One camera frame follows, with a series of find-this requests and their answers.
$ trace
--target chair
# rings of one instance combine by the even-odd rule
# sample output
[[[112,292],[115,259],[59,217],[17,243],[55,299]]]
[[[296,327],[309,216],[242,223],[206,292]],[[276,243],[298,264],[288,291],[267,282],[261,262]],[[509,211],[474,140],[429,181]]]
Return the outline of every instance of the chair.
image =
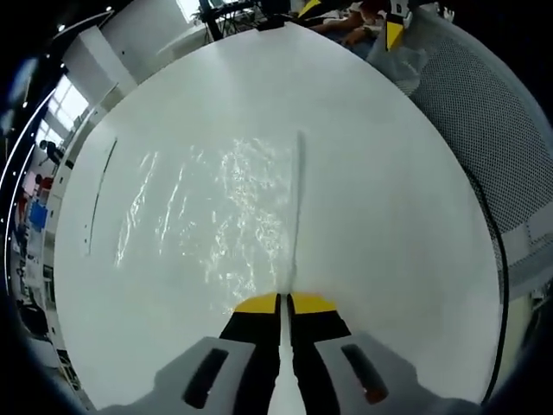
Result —
[[[539,104],[489,49],[437,15],[415,10],[389,53],[384,35],[367,60],[480,182],[504,241],[510,298],[542,286],[553,277],[553,132]]]

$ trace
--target black cable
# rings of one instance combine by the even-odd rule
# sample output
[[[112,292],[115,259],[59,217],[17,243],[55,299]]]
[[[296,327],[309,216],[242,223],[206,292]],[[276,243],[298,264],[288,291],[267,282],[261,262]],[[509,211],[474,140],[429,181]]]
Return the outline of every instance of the black cable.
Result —
[[[501,256],[502,272],[500,274],[501,280],[503,282],[503,308],[501,313],[501,326],[499,328],[498,349],[495,355],[495,362],[493,364],[492,378],[490,379],[490,383],[488,384],[484,399],[482,399],[481,404],[483,405],[492,396],[493,389],[495,388],[495,385],[498,381],[499,368],[501,367],[501,358],[503,357],[503,347],[505,346],[505,334],[507,331],[507,317],[509,316],[509,265],[507,263],[507,254],[505,252],[503,239],[501,238],[501,232],[499,230],[497,222],[493,218],[492,209],[490,209],[490,206],[488,205],[486,193],[484,192],[482,185],[474,176],[474,174],[466,167],[463,167],[463,169],[465,170],[465,174],[467,175],[468,180],[472,182],[473,188],[476,188],[480,195],[480,205],[482,207],[482,210],[484,211],[484,215],[486,216],[488,224],[493,230],[493,236],[495,236],[495,239],[498,241],[499,254]]]

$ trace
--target person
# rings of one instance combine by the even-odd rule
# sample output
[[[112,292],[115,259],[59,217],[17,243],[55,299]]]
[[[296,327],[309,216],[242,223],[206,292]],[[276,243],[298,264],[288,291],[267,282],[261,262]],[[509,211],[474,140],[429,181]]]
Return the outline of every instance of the person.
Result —
[[[384,25],[384,19],[379,12],[387,12],[389,7],[387,0],[365,0],[352,3],[349,8],[349,17],[346,20],[318,24],[312,26],[311,29],[340,43],[359,58],[365,59],[371,52],[378,29]]]
[[[61,151],[55,143],[47,140],[42,140],[39,144],[39,147],[42,150],[46,151],[46,154],[48,155],[40,164],[39,166],[42,166],[44,162],[46,162],[48,159],[52,160],[56,166],[60,166],[61,159],[63,158],[63,151]],[[69,169],[73,168],[73,163],[70,161],[66,161],[66,166]]]

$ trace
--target table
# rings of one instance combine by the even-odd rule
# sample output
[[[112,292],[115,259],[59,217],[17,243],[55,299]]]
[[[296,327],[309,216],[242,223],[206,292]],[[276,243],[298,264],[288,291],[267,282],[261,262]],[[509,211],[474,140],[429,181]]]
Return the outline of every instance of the table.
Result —
[[[498,275],[461,166],[384,76],[288,24],[172,63],[79,154],[56,234],[55,295],[98,409],[148,393],[156,372],[218,335],[237,303],[281,286],[298,135],[294,289],[334,300],[352,331],[413,363],[433,392],[482,398]]]

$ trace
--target black slot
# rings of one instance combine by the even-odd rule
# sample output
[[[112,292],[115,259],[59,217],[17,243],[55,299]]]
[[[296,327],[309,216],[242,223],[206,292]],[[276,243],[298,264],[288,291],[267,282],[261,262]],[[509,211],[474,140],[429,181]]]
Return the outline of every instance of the black slot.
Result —
[[[382,402],[388,396],[388,388],[377,370],[367,359],[363,351],[354,345],[342,347],[342,352],[346,356],[349,364],[355,372],[355,376],[365,389],[365,398],[369,404],[374,405]]]
[[[227,356],[227,351],[218,348],[209,352],[190,380],[187,390],[182,395],[182,400],[196,409],[203,408]]]

